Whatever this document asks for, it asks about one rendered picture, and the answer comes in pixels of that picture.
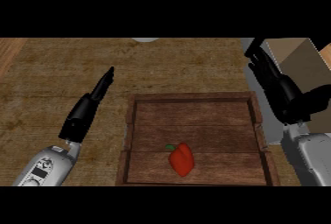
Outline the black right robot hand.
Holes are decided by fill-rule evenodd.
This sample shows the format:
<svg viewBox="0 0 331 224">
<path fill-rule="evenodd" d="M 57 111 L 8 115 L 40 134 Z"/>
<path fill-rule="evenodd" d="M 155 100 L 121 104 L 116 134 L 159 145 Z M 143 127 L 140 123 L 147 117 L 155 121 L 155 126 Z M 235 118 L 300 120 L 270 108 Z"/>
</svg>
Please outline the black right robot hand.
<svg viewBox="0 0 331 224">
<path fill-rule="evenodd" d="M 264 38 L 254 38 L 243 56 L 251 60 L 248 67 L 261 86 L 274 118 L 285 124 L 310 121 L 310 115 L 322 112 L 331 100 L 331 84 L 325 84 L 305 93 L 294 80 L 282 74 L 274 62 L 261 48 Z"/>
</svg>

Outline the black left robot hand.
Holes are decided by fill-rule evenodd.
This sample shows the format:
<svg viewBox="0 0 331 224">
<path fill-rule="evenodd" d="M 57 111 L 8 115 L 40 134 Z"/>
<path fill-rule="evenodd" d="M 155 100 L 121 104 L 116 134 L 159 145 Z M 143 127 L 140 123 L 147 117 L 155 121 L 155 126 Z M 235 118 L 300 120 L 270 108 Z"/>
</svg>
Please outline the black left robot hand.
<svg viewBox="0 0 331 224">
<path fill-rule="evenodd" d="M 113 67 L 105 72 L 97 85 L 90 93 L 85 93 L 71 109 L 57 137 L 71 142 L 81 143 L 88 133 L 100 101 L 113 81 Z"/>
</svg>

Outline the brown cardboard box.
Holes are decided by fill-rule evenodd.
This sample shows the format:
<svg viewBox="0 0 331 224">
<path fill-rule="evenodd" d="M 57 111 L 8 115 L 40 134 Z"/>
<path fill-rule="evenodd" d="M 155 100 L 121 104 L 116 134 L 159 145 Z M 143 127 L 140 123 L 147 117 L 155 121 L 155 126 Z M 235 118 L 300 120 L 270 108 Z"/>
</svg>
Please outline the brown cardboard box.
<svg viewBox="0 0 331 224">
<path fill-rule="evenodd" d="M 291 77 L 303 93 L 331 84 L 331 68 L 308 38 L 269 38 L 266 45 L 280 72 Z M 311 133 L 331 133 L 331 102 L 305 123 Z"/>
</svg>

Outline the brown wooden tray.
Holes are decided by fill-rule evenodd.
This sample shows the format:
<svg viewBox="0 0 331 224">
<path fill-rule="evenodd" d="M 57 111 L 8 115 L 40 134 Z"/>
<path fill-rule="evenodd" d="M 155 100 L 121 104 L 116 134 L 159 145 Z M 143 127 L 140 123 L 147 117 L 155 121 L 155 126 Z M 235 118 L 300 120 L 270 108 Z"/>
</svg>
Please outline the brown wooden tray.
<svg viewBox="0 0 331 224">
<path fill-rule="evenodd" d="M 277 186 L 255 93 L 134 94 L 128 98 L 119 186 Z M 186 143 L 193 168 L 171 169 L 168 144 Z"/>
</svg>

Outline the red bell pepper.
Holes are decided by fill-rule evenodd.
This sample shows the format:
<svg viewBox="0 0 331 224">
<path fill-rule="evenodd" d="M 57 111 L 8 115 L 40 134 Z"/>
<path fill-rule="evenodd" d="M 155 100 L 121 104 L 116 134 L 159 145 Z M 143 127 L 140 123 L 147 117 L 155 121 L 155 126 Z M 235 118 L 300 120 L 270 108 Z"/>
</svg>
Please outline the red bell pepper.
<svg viewBox="0 0 331 224">
<path fill-rule="evenodd" d="M 170 167 L 184 177 L 193 169 L 192 149 L 186 143 L 180 143 L 177 146 L 167 144 L 165 149 L 170 150 Z"/>
</svg>

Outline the brown woven placemat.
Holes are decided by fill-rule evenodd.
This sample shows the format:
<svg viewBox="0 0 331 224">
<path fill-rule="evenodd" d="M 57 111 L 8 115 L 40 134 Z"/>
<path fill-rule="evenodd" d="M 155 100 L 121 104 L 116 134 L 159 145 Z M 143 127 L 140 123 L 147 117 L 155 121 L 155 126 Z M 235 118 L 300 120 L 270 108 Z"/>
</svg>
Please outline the brown woven placemat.
<svg viewBox="0 0 331 224">
<path fill-rule="evenodd" d="M 0 186 L 10 186 L 31 157 L 48 145 L 81 95 L 113 73 L 82 142 L 68 186 L 115 183 L 133 94 L 243 91 L 236 38 L 29 38 L 0 49 Z"/>
</svg>

